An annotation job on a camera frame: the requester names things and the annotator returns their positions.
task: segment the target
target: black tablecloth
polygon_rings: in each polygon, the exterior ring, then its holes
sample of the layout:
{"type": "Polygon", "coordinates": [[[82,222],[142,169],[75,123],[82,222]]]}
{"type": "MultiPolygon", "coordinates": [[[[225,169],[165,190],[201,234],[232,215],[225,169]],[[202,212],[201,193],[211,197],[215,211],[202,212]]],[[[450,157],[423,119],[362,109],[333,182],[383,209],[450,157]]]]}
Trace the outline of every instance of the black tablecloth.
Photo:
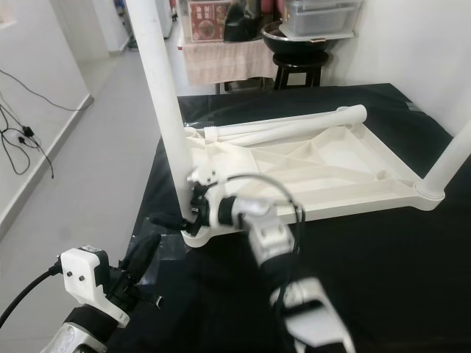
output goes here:
{"type": "MultiPolygon", "coordinates": [[[[387,84],[179,102],[185,121],[216,125],[363,104],[366,125],[421,177],[451,139],[387,84]]],[[[468,161],[431,213],[403,208],[307,224],[301,262],[321,279],[358,352],[471,352],[470,180],[468,161]]],[[[158,211],[179,213],[162,143],[134,235],[158,211]]],[[[156,277],[152,289],[166,296],[166,307],[142,304],[111,352],[283,350],[244,235],[216,237],[183,260],[162,261],[156,277]]]]}

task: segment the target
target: plastic storage box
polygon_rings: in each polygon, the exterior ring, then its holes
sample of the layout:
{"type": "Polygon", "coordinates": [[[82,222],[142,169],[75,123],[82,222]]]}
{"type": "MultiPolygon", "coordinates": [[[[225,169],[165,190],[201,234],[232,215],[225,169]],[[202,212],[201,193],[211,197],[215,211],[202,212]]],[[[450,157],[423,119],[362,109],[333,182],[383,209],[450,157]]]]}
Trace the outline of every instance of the plastic storage box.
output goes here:
{"type": "Polygon", "coordinates": [[[296,40],[305,37],[347,38],[362,0],[285,0],[281,32],[296,40]]]}

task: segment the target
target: table leg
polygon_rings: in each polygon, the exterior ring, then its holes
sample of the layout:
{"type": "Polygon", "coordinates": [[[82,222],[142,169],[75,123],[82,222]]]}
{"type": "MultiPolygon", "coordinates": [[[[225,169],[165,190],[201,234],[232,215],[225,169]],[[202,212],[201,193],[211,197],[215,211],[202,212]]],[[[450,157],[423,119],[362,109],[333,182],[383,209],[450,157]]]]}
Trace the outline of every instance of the table leg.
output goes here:
{"type": "Polygon", "coordinates": [[[312,72],[306,72],[306,81],[305,81],[305,86],[306,87],[313,87],[314,83],[314,75],[312,72]]]}
{"type": "Polygon", "coordinates": [[[286,69],[283,69],[281,72],[281,83],[280,83],[280,89],[285,90],[288,88],[288,77],[289,77],[289,71],[286,69]]]}
{"type": "Polygon", "coordinates": [[[277,71],[277,78],[275,80],[275,86],[273,87],[274,90],[279,90],[280,89],[280,82],[281,82],[281,73],[283,72],[282,68],[278,68],[277,71]]]}
{"type": "Polygon", "coordinates": [[[314,71],[314,79],[313,79],[313,82],[312,82],[312,87],[320,87],[321,86],[321,73],[322,73],[321,68],[314,71]]]}

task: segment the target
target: electrical cord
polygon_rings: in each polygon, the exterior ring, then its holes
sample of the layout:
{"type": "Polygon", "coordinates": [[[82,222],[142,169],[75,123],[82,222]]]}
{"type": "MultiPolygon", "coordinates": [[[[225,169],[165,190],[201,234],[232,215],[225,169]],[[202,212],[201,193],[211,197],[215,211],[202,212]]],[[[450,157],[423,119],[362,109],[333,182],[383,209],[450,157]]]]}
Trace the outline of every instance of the electrical cord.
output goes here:
{"type": "Polygon", "coordinates": [[[17,146],[11,142],[8,141],[8,139],[5,137],[4,135],[4,131],[1,132],[1,144],[3,146],[3,149],[5,150],[5,153],[7,154],[7,157],[8,157],[8,160],[10,161],[10,164],[13,168],[13,171],[15,172],[16,175],[23,175],[25,174],[29,167],[31,166],[31,158],[29,158],[29,155],[26,153],[26,151],[24,149],[22,149],[20,146],[17,146]],[[23,170],[23,171],[18,171],[18,169],[16,168],[15,166],[15,163],[13,162],[13,158],[10,154],[10,152],[8,151],[7,147],[5,146],[5,141],[12,147],[15,147],[16,149],[18,149],[19,151],[21,151],[21,153],[24,154],[24,156],[26,157],[26,160],[27,160],[27,165],[26,165],[26,168],[23,170]]]}
{"type": "Polygon", "coordinates": [[[284,298],[285,298],[286,290],[291,281],[293,271],[297,265],[297,259],[300,253],[300,244],[305,233],[306,216],[305,216],[304,207],[301,204],[295,202],[294,197],[291,195],[291,193],[283,184],[278,182],[276,179],[273,179],[270,176],[263,175],[263,174],[251,174],[251,173],[236,174],[233,176],[229,176],[223,182],[214,182],[212,184],[207,185],[207,188],[208,188],[207,190],[216,186],[217,184],[226,183],[235,179],[258,179],[258,180],[261,180],[262,182],[270,184],[271,186],[274,186],[275,188],[277,188],[286,197],[288,203],[293,207],[294,215],[296,217],[296,229],[294,231],[294,244],[293,244],[292,254],[294,254],[295,256],[293,256],[293,260],[291,261],[288,267],[288,270],[286,272],[285,282],[281,285],[280,294],[278,294],[277,301],[275,302],[275,317],[277,319],[277,325],[279,326],[280,332],[282,332],[282,337],[283,337],[282,341],[283,341],[283,345],[285,346],[285,352],[295,353],[296,349],[293,348],[293,342],[292,342],[293,338],[287,331],[286,325],[284,324],[283,308],[284,308],[284,298]]]}
{"type": "Polygon", "coordinates": [[[30,149],[37,149],[43,154],[43,156],[46,158],[46,161],[49,164],[49,167],[51,169],[51,178],[54,179],[54,167],[52,166],[52,162],[49,159],[49,157],[47,156],[47,154],[45,153],[45,151],[43,150],[43,148],[41,147],[41,145],[39,144],[39,142],[36,141],[35,133],[32,131],[32,129],[29,126],[24,126],[23,124],[21,124],[20,121],[18,119],[16,119],[13,116],[13,114],[10,111],[8,111],[1,104],[0,104],[0,113],[1,113],[1,116],[3,117],[3,119],[5,121],[5,124],[6,124],[6,128],[3,129],[2,131],[0,131],[1,144],[4,148],[4,150],[5,150],[5,153],[7,154],[8,160],[10,161],[10,164],[11,164],[15,174],[16,175],[25,174],[29,170],[29,167],[31,166],[31,159],[30,159],[29,155],[26,153],[26,151],[24,149],[22,149],[20,146],[17,146],[14,143],[12,143],[11,141],[8,140],[8,138],[5,136],[5,133],[8,132],[8,131],[16,131],[18,134],[21,135],[21,136],[18,137],[18,142],[19,143],[25,145],[26,147],[28,147],[30,149]],[[8,123],[7,116],[5,115],[5,113],[8,114],[8,116],[11,117],[11,119],[13,119],[14,122],[16,122],[21,127],[21,130],[10,127],[10,125],[8,123]],[[17,148],[18,150],[21,151],[21,153],[23,153],[26,156],[27,166],[23,171],[18,171],[18,169],[16,168],[15,163],[13,162],[13,159],[11,157],[11,154],[8,151],[7,147],[5,146],[5,142],[7,142],[12,147],[17,148]]]}
{"type": "Polygon", "coordinates": [[[8,101],[3,97],[3,93],[1,92],[1,90],[0,90],[0,99],[4,102],[4,105],[10,110],[10,112],[12,112],[12,114],[16,115],[17,121],[18,121],[18,123],[19,123],[19,121],[20,121],[20,115],[17,114],[17,113],[13,110],[13,108],[10,106],[10,104],[8,103],[8,101]]]}
{"type": "Polygon", "coordinates": [[[39,285],[42,281],[44,281],[46,278],[55,276],[56,274],[59,274],[62,272],[62,266],[59,263],[56,263],[54,266],[49,268],[46,272],[41,274],[37,279],[32,281],[26,288],[24,288],[21,293],[19,293],[16,298],[13,300],[13,302],[8,306],[8,308],[1,314],[0,316],[0,329],[4,325],[5,321],[8,319],[8,317],[11,315],[11,313],[14,311],[14,309],[20,304],[20,302],[33,290],[37,285],[39,285]]]}
{"type": "Polygon", "coordinates": [[[30,88],[28,88],[28,86],[26,86],[22,81],[20,81],[19,79],[17,79],[16,77],[14,77],[12,74],[9,74],[3,70],[0,69],[0,72],[5,75],[5,76],[8,76],[9,78],[11,79],[14,79],[17,83],[19,83],[21,86],[23,86],[23,88],[25,88],[28,92],[34,94],[35,96],[38,96],[42,99],[44,99],[45,101],[47,101],[50,105],[53,105],[54,107],[57,107],[57,108],[60,108],[60,109],[64,109],[64,110],[67,110],[68,112],[79,112],[81,110],[85,110],[87,108],[89,108],[92,104],[93,104],[93,101],[91,101],[88,105],[80,108],[80,109],[70,109],[70,108],[66,108],[66,107],[63,107],[62,105],[58,105],[58,104],[55,104],[53,101],[50,101],[49,99],[47,99],[45,96],[43,96],[42,94],[39,94],[39,93],[36,93],[35,91],[31,90],[30,88]]]}
{"type": "MultiPolygon", "coordinates": [[[[261,180],[262,182],[265,182],[267,184],[270,184],[271,186],[276,187],[287,199],[288,203],[293,207],[294,214],[296,217],[296,229],[294,232],[294,245],[293,245],[293,254],[298,255],[300,252],[300,243],[303,238],[304,232],[305,232],[305,210],[304,207],[296,203],[294,200],[294,197],[291,195],[291,193],[288,191],[288,189],[280,182],[278,182],[276,179],[271,178],[270,176],[264,175],[264,174],[252,174],[252,173],[246,173],[246,174],[236,174],[229,176],[225,181],[223,182],[213,182],[206,187],[208,190],[217,184],[221,183],[226,183],[231,180],[235,179],[258,179],[261,180]]],[[[288,269],[288,273],[286,276],[286,281],[283,283],[283,285],[280,288],[280,294],[278,295],[277,301],[275,303],[275,311],[278,315],[278,317],[281,317],[282,310],[283,310],[283,305],[284,305],[284,297],[286,293],[286,289],[289,285],[289,282],[291,280],[291,276],[294,270],[296,263],[292,263],[290,265],[290,268],[288,269]]]]}

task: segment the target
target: black bowl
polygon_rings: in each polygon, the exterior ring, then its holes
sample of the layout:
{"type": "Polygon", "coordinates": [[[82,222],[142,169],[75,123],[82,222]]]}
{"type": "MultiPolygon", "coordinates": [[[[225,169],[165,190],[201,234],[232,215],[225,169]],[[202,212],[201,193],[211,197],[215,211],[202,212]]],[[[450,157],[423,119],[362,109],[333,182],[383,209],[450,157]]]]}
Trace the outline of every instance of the black bowl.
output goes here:
{"type": "Polygon", "coordinates": [[[280,31],[281,24],[282,21],[271,22],[262,28],[263,41],[275,54],[307,54],[327,48],[326,40],[290,40],[280,31]]]}

